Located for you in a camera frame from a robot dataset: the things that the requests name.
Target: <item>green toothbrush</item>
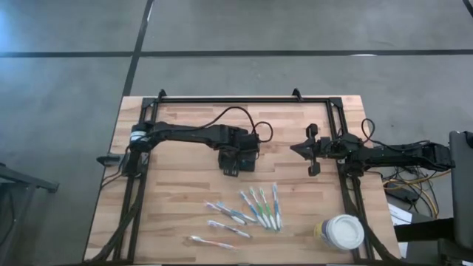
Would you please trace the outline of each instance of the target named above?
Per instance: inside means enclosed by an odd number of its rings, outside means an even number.
[[[250,194],[251,194],[251,196],[253,196],[254,201],[255,201],[256,204],[258,205],[259,212],[261,213],[261,216],[263,216],[263,219],[264,219],[264,221],[265,221],[265,228],[266,228],[266,229],[270,229],[270,228],[271,228],[271,223],[269,222],[269,219],[268,219],[268,217],[266,216],[265,211],[264,211],[263,207],[261,206],[261,203],[259,203],[259,200],[258,200],[258,198],[256,197],[256,194],[254,193],[254,190],[253,190],[252,187],[250,187]]]
[[[278,228],[276,227],[276,221],[274,221],[273,214],[271,214],[271,208],[269,208],[269,204],[266,201],[265,192],[263,191],[262,188],[259,188],[259,193],[261,194],[261,197],[263,198],[263,201],[266,204],[266,214],[269,216],[269,220],[271,221],[271,224],[273,225],[273,229],[277,231]]]

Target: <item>black floor stripe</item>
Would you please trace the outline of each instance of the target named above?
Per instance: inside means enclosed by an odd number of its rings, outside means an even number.
[[[124,58],[133,52],[0,52],[0,58]]]
[[[473,55],[461,50],[247,50],[247,51],[154,51],[141,52],[147,58],[271,57],[271,56],[386,56],[386,55]]]
[[[470,12],[470,15],[473,17],[473,6],[470,0],[463,0],[463,3],[465,4],[465,7],[468,10],[468,12]]]
[[[148,20],[153,7],[154,0],[148,0],[145,6],[145,12],[141,20],[140,32],[135,44],[135,50],[132,56],[132,62],[128,69],[128,74],[126,75],[125,86],[123,87],[122,96],[129,96],[132,92],[133,80],[135,79],[136,69],[138,67],[138,61],[140,60],[140,52],[143,47],[143,42],[145,40],[146,29],[148,28]]]

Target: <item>butcher block tabletop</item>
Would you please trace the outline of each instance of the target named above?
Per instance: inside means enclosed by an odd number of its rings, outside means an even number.
[[[349,132],[361,137],[365,118],[360,96],[340,96]],[[143,97],[125,97],[120,107],[111,152],[122,154],[129,144],[131,127],[138,122]],[[350,252],[326,246],[313,236],[315,224],[344,214],[335,160],[320,160],[321,173],[307,175],[308,161],[289,149],[306,140],[310,123],[319,127],[318,137],[330,136],[327,110],[323,103],[160,103],[158,121],[201,126],[225,108],[241,106],[255,123],[267,121],[274,127],[269,143],[261,143],[255,172],[224,176],[217,162],[218,151],[199,143],[165,141],[151,153],[143,210],[135,252],[137,264],[308,264],[352,262]],[[232,109],[217,124],[251,130],[244,112]],[[262,140],[269,137],[266,125],[257,127]],[[108,168],[105,176],[117,168]],[[224,202],[228,207],[253,216],[239,196],[249,187],[262,188],[273,207],[271,187],[276,182],[283,228],[265,230],[261,225],[238,225],[232,219],[204,206],[204,202]],[[126,178],[120,177],[100,192],[85,259],[91,259],[106,244],[120,219]],[[398,243],[389,209],[376,174],[361,178],[361,190],[368,223],[395,256]],[[247,239],[222,228],[212,228],[208,220],[232,225],[253,238]],[[131,226],[125,235],[122,256],[128,250]],[[193,242],[189,236],[224,242],[239,250]]]

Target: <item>white paper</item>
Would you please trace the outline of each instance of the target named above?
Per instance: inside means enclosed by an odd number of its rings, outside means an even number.
[[[388,203],[389,212],[391,213],[391,220],[393,225],[408,225],[412,221],[412,214],[401,208]],[[401,256],[406,258],[407,255],[407,242],[399,242],[399,251]]]

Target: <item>gray floor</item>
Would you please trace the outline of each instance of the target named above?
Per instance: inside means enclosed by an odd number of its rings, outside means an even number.
[[[0,52],[131,51],[145,3],[2,1]],[[157,0],[143,50],[473,49],[472,29],[461,0]],[[61,183],[35,197],[19,263],[81,260],[129,63],[0,58],[0,161]],[[462,55],[142,58],[132,95],[361,95],[375,138],[447,144],[473,131],[472,69]],[[449,177],[434,183],[451,216]]]

